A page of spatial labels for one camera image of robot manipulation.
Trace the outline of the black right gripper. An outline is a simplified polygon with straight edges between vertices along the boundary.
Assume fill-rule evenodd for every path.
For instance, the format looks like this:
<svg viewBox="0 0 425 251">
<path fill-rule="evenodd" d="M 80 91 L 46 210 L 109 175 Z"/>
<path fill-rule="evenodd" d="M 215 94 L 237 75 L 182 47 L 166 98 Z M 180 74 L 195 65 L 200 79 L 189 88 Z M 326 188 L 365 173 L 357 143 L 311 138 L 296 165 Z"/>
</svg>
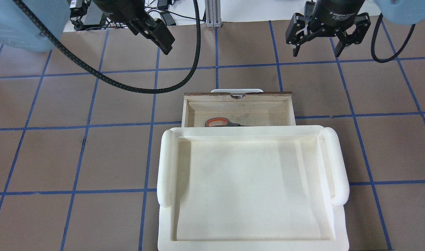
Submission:
<svg viewBox="0 0 425 251">
<path fill-rule="evenodd" d="M 294 45 L 293 57 L 314 38 L 338 38 L 334 56 L 352 45 L 360 44 L 370 25 L 368 13 L 359 13 L 364 0 L 312 0 L 303 13 L 294 13 L 285 33 L 286 44 Z"/>
</svg>

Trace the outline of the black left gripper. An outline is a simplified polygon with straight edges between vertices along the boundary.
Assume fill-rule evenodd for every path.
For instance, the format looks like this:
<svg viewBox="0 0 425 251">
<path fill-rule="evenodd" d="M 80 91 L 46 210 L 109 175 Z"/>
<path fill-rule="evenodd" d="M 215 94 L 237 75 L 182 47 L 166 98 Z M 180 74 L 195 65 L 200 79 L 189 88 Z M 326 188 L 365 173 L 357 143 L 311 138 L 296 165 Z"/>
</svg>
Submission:
<svg viewBox="0 0 425 251">
<path fill-rule="evenodd" d="M 172 50 L 175 38 L 163 20 L 152 18 L 144 9 L 144 0 L 93 0 L 111 21 L 128 23 L 134 35 L 141 34 L 157 45 L 163 54 Z"/>
</svg>

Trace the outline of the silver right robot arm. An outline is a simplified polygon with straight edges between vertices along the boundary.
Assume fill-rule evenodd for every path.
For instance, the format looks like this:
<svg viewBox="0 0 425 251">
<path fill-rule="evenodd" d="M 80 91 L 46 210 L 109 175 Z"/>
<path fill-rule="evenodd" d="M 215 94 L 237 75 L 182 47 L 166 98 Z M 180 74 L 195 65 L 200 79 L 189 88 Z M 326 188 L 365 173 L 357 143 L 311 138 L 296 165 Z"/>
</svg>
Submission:
<svg viewBox="0 0 425 251">
<path fill-rule="evenodd" d="M 338 38 L 333 52 L 339 57 L 353 44 L 361 44 L 370 26 L 368 13 L 361 13 L 363 0 L 310 0 L 305 3 L 304 13 L 294 13 L 285 32 L 286 44 L 297 56 L 300 47 L 315 38 Z M 376 0 L 381 13 L 375 23 L 371 39 L 371 56 L 378 63 L 396 59 L 407 46 L 418 22 L 425 19 L 425 0 Z M 409 33 L 398 51 L 389 58 L 378 58 L 375 53 L 376 37 L 382 20 L 400 25 L 411 25 Z"/>
</svg>

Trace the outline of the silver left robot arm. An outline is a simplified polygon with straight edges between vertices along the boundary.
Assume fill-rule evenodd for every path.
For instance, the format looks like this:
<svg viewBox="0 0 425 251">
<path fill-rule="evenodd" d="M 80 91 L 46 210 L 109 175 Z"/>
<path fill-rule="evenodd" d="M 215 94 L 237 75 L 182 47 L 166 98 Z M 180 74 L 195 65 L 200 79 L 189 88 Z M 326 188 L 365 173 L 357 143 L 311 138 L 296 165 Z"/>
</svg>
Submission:
<svg viewBox="0 0 425 251">
<path fill-rule="evenodd" d="M 68 0 L 25 0 L 24 4 L 59 39 L 70 16 Z M 163 20 L 144 9 L 143 0 L 95 0 L 107 18 L 126 24 L 134 35 L 142 34 L 164 54 L 175 41 Z M 0 43 L 31 52 L 52 50 L 54 44 L 40 31 L 13 0 L 0 0 Z"/>
</svg>

